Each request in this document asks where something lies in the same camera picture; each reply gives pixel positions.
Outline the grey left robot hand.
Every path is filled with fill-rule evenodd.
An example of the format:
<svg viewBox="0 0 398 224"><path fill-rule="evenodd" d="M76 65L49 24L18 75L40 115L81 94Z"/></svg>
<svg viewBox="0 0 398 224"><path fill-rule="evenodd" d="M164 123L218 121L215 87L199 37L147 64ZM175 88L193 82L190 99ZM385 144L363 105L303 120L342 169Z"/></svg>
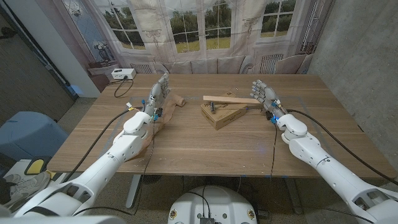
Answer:
<svg viewBox="0 0 398 224"><path fill-rule="evenodd" d="M149 98L145 103L143 112L149 116L155 114L157 108L161 108L164 101L169 94L169 74L165 73L162 77L154 83L149 94Z"/></svg>

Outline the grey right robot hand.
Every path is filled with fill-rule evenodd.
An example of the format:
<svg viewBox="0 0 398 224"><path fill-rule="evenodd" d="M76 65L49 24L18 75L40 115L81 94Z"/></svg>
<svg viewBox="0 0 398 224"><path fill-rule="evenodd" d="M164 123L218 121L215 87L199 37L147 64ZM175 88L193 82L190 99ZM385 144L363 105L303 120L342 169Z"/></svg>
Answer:
<svg viewBox="0 0 398 224"><path fill-rule="evenodd" d="M260 80L256 80L252 83L252 93L250 95L262 103L264 109L272 113L276 118L280 118L287 113L285 109L283 109L275 91Z"/></svg>

